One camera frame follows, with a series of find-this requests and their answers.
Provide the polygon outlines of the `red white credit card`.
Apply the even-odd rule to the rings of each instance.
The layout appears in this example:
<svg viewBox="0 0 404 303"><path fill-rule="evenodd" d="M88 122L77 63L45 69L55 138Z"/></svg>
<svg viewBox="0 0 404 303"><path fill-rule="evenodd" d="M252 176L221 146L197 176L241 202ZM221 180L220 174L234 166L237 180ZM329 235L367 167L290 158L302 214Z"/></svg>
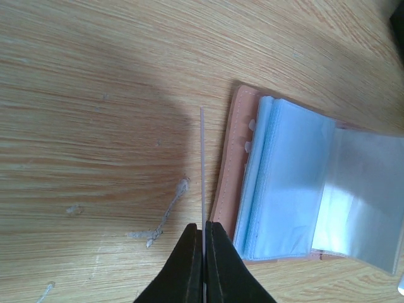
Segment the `red white credit card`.
<svg viewBox="0 0 404 303"><path fill-rule="evenodd" d="M206 197L205 197L205 115L204 108L200 108L200 156L201 156L201 217L202 217L202 276L203 303L207 303L206 286Z"/></svg>

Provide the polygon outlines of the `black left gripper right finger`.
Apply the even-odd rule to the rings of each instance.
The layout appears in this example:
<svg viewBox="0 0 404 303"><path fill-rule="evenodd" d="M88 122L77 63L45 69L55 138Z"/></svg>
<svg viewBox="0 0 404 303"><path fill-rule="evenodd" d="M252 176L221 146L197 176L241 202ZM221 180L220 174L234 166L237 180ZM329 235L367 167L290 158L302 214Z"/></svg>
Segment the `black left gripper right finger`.
<svg viewBox="0 0 404 303"><path fill-rule="evenodd" d="M246 268L219 222L206 223L206 285L208 302L276 302Z"/></svg>

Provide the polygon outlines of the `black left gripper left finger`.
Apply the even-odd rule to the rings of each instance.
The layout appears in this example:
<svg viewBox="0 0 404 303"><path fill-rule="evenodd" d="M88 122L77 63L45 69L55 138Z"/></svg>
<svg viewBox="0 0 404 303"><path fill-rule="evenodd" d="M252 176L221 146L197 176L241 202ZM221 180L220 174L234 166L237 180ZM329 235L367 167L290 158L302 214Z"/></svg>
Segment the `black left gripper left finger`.
<svg viewBox="0 0 404 303"><path fill-rule="evenodd" d="M190 223L184 229L160 273L134 302L201 301L202 231L195 223Z"/></svg>

